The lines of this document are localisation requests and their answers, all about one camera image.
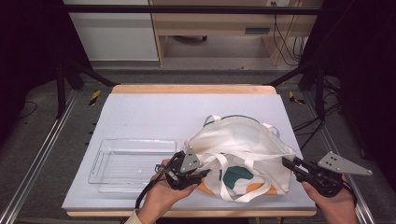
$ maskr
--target clear plastic container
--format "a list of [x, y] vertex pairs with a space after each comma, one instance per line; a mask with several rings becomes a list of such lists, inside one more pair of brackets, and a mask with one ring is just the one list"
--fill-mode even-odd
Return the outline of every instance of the clear plastic container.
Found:
[[105, 139], [89, 177], [101, 192], [140, 194], [155, 174], [155, 165], [170, 159], [177, 142], [158, 139]]

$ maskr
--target yellow and black tape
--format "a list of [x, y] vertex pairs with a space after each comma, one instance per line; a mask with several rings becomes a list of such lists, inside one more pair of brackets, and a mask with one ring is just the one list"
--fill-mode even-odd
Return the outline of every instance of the yellow and black tape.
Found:
[[294, 93], [292, 91], [289, 91], [289, 100], [300, 105], [305, 105], [305, 100], [297, 100], [294, 98]]
[[96, 100], [97, 100], [98, 97], [99, 97], [99, 94], [100, 94], [100, 91], [95, 91], [95, 92], [93, 93], [92, 98], [91, 98], [91, 100], [90, 100], [90, 105], [95, 105]]

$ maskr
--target black backdrop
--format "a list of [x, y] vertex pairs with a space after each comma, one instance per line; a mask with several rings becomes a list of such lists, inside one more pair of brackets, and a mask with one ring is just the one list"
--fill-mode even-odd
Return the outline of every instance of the black backdrop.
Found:
[[68, 13], [45, 12], [44, 4], [63, 1], [0, 0], [0, 144], [18, 119], [27, 92], [55, 79], [61, 60], [91, 68]]
[[[351, 1], [325, 1], [347, 9]], [[396, 190], [396, 4], [356, 0], [320, 54], [325, 76], [339, 77], [344, 114], [361, 145]], [[304, 51], [308, 61], [336, 17], [319, 16]], [[307, 72], [304, 79], [316, 74]]]

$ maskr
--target white cabinet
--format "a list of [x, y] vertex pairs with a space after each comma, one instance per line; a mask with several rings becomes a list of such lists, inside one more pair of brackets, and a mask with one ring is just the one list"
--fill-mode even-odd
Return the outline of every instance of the white cabinet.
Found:
[[[64, 0], [68, 5], [148, 5], [147, 0]], [[90, 61], [158, 61], [148, 13], [70, 13]]]

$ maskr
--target bag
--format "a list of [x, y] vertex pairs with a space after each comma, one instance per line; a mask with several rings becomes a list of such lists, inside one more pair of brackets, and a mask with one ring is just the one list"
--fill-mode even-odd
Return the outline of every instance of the bag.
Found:
[[293, 160], [295, 151], [271, 125], [244, 116], [209, 116], [185, 145], [202, 163], [198, 172], [210, 169], [198, 189], [225, 201], [248, 203], [259, 195], [289, 191], [291, 171], [282, 157]]

